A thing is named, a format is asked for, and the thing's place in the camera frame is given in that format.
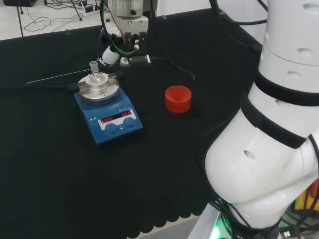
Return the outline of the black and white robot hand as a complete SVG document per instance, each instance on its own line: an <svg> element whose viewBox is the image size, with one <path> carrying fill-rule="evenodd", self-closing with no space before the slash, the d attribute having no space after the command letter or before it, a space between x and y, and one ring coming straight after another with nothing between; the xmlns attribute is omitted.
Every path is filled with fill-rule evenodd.
<svg viewBox="0 0 319 239"><path fill-rule="evenodd" d="M103 68L117 63L129 67L131 63L149 63L151 60L143 50L149 27L149 19L140 17L108 17L100 33L105 48L97 62Z"/></svg>

